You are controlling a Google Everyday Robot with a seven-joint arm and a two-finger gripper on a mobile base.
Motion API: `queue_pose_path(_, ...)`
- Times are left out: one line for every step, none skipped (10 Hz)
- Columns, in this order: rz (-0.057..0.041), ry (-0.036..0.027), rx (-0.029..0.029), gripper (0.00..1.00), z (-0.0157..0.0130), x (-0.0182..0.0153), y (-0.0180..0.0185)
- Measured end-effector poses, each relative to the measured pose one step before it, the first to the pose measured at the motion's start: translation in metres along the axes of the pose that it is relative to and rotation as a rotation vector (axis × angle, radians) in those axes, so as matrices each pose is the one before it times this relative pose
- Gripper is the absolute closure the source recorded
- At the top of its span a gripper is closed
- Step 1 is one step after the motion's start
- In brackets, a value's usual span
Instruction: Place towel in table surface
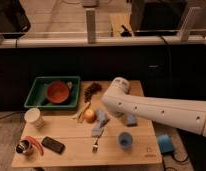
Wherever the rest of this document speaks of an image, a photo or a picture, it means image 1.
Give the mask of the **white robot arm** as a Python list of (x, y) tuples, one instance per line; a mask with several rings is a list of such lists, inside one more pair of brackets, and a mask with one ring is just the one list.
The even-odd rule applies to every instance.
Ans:
[(206, 101), (129, 95), (130, 83), (116, 77), (102, 96), (112, 112), (134, 114), (206, 137)]

